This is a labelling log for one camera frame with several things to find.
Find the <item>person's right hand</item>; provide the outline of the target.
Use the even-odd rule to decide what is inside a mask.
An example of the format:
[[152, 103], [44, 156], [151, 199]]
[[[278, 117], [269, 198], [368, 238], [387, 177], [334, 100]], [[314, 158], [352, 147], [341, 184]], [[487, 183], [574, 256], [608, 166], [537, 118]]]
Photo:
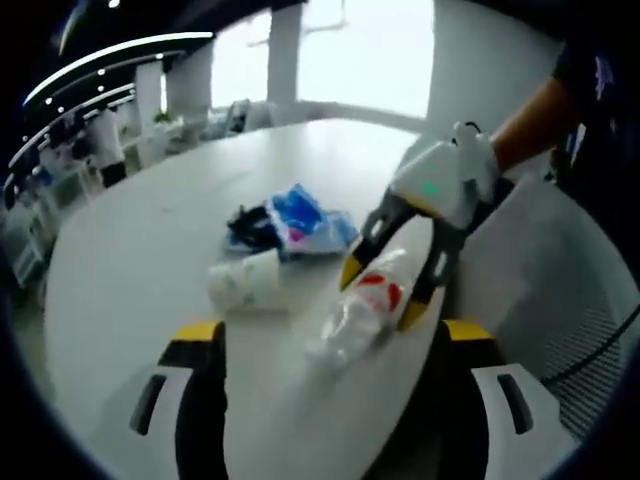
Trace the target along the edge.
[[478, 132], [472, 124], [457, 122], [453, 127], [453, 139], [463, 182], [473, 183], [478, 198], [483, 203], [491, 203], [500, 171], [489, 137]]

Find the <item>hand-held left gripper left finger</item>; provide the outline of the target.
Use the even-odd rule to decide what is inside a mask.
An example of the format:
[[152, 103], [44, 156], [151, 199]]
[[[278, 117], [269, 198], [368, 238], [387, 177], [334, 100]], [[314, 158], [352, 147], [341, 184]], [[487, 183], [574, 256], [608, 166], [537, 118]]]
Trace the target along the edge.
[[180, 328], [159, 356], [136, 401], [129, 428], [170, 448], [179, 479], [227, 479], [226, 325]]

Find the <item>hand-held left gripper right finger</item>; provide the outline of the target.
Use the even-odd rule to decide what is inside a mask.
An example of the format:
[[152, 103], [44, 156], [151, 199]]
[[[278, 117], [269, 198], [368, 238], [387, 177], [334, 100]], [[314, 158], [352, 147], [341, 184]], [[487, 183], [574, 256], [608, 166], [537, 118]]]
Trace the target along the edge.
[[461, 320], [438, 324], [433, 340], [442, 396], [441, 479], [544, 479], [576, 441], [560, 404], [494, 337]]

